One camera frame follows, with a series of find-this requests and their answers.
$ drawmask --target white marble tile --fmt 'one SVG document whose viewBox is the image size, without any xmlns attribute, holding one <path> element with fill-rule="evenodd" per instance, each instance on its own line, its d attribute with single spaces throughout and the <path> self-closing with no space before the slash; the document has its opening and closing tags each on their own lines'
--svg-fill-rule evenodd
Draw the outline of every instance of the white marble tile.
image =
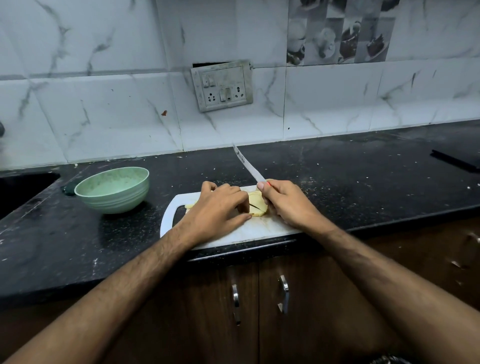
<svg viewBox="0 0 480 364">
<path fill-rule="evenodd" d="M 288 0 L 157 0 L 168 65 L 250 59 L 286 64 Z"/>
<path fill-rule="evenodd" d="M 48 82 L 37 97 L 69 162 L 182 150 L 168 73 Z"/>
<path fill-rule="evenodd" d="M 465 59 L 386 62 L 371 129 L 449 121 L 441 112 L 455 93 Z"/>
<path fill-rule="evenodd" d="M 367 131 L 381 63 L 287 68 L 284 139 Z"/>
<path fill-rule="evenodd" d="M 185 150 L 282 140 L 285 67 L 253 70 L 253 104 L 200 112 L 190 71 L 172 73 Z"/>
<path fill-rule="evenodd" d="M 480 2 L 401 0 L 387 61 L 480 56 Z"/>
<path fill-rule="evenodd" d="M 0 21 L 32 76 L 166 69 L 151 0 L 2 1 Z"/>
<path fill-rule="evenodd" d="M 462 73 L 453 87 L 454 95 L 438 113 L 442 121 L 480 119 L 480 58 L 465 61 Z"/>
<path fill-rule="evenodd" d="M 23 66 L 20 63 L 10 39 L 0 23 L 0 78 L 22 79 L 25 78 Z"/>
<path fill-rule="evenodd" d="M 0 170 L 66 163 L 27 80 L 0 82 L 0 121 Z"/>
</svg>

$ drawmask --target person's right arm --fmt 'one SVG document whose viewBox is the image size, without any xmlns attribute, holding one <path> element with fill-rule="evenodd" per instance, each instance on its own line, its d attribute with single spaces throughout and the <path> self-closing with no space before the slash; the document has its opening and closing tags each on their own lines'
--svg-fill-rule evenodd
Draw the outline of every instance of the person's right arm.
<svg viewBox="0 0 480 364">
<path fill-rule="evenodd" d="M 258 183 L 286 223 L 315 238 L 428 363 L 480 363 L 480 312 L 324 217 L 290 181 Z"/>
</svg>

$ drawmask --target metal drawer pull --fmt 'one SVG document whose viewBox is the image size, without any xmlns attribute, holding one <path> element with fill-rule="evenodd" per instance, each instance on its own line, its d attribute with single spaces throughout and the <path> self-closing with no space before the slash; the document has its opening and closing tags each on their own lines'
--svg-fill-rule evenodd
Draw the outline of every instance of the metal drawer pull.
<svg viewBox="0 0 480 364">
<path fill-rule="evenodd" d="M 472 232 L 467 233 L 467 237 L 461 247 L 458 260 L 455 262 L 457 267 L 470 268 L 480 250 L 480 237 Z"/>
<path fill-rule="evenodd" d="M 235 319 L 235 324 L 240 325 L 240 301 L 239 301 L 239 292 L 237 290 L 237 285 L 232 285 L 233 291 L 233 318 Z"/>
<path fill-rule="evenodd" d="M 283 274 L 280 276 L 280 279 L 278 281 L 280 282 L 280 285 L 285 294 L 283 303 L 279 303 L 278 308 L 280 309 L 281 313 L 286 314 L 288 312 L 288 299 L 290 298 L 290 292 L 288 291 L 288 283 Z"/>
</svg>

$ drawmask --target electrical outlet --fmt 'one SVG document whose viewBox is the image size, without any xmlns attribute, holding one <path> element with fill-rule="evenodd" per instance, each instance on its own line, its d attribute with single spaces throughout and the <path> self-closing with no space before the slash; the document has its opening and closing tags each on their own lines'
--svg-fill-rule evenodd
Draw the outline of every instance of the electrical outlet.
<svg viewBox="0 0 480 364">
<path fill-rule="evenodd" d="M 253 103 L 249 61 L 195 67 L 191 71 L 201 112 Z"/>
</svg>

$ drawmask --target kitchen counter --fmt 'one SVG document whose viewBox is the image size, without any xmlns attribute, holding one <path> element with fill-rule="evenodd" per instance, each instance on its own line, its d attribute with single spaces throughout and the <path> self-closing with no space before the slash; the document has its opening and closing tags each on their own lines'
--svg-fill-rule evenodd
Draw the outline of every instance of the kitchen counter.
<svg viewBox="0 0 480 364">
<path fill-rule="evenodd" d="M 480 158 L 480 121 L 240 147 L 266 177 L 289 179 L 340 227 L 364 237 L 437 219 L 480 214 L 480 174 L 430 156 L 432 148 Z M 60 188 L 111 168 L 150 170 L 135 210 L 103 216 Z M 232 148 L 31 169 L 61 178 L 0 220 L 0 309 L 79 296 L 159 238 L 177 194 L 255 184 Z M 3 172 L 0 175 L 25 173 Z M 303 234 L 190 251 L 177 268 L 196 269 L 318 248 Z"/>
</svg>

